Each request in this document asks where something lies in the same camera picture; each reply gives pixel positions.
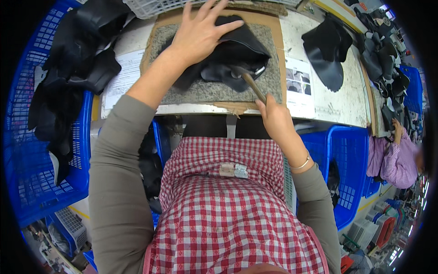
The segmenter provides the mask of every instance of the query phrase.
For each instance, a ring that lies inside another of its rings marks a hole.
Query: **silver bracelet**
[[[309,159],[310,159],[310,153],[309,153],[309,150],[307,149],[307,160],[306,160],[306,162],[302,166],[300,166],[300,167],[291,167],[291,166],[289,166],[289,167],[292,168],[292,169],[303,168],[309,162]]]

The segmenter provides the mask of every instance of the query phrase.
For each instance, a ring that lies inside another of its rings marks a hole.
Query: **workbench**
[[[301,35],[310,31],[320,22],[309,18],[306,15],[295,11],[288,11],[287,16],[280,16],[281,33],[283,35],[283,49],[285,57],[290,57],[309,63],[303,48]],[[148,20],[137,20],[132,22],[119,36],[114,51],[116,56],[144,50],[147,46],[149,36],[154,27],[155,18]],[[336,124],[352,125],[365,128],[367,121],[370,121],[370,110],[365,88],[365,80],[360,68],[358,51],[354,46],[348,50],[347,58],[342,63],[344,70],[344,81],[341,89],[334,93],[328,90],[318,78],[314,69],[311,69],[313,79],[315,120],[326,121]],[[99,116],[105,118],[110,110],[100,107]],[[160,105],[157,115],[168,114],[232,114],[229,108],[215,106],[210,103],[183,103]],[[260,114],[258,110],[247,109],[244,114]]]

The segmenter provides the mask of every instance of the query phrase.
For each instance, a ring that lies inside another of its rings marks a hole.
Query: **red checkered apron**
[[[248,178],[220,176],[230,163]],[[283,182],[272,140],[183,138],[164,168],[163,214],[143,273],[236,273],[259,263],[328,273],[312,229],[285,204]]]

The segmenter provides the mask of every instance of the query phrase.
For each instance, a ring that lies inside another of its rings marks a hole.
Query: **black pants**
[[[183,137],[223,137],[226,138],[226,115],[190,115]],[[270,139],[261,116],[241,115],[236,122],[236,138]]]

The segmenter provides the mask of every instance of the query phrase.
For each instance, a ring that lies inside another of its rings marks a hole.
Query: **hammer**
[[[262,101],[266,105],[266,96],[258,88],[257,84],[254,82],[254,79],[251,76],[257,73],[246,70],[239,66],[234,66],[234,65],[228,65],[228,66],[231,68],[231,75],[233,76],[233,78],[240,78],[240,76],[242,76],[245,82],[252,88],[252,90],[254,90],[255,94],[260,99],[260,101]]]

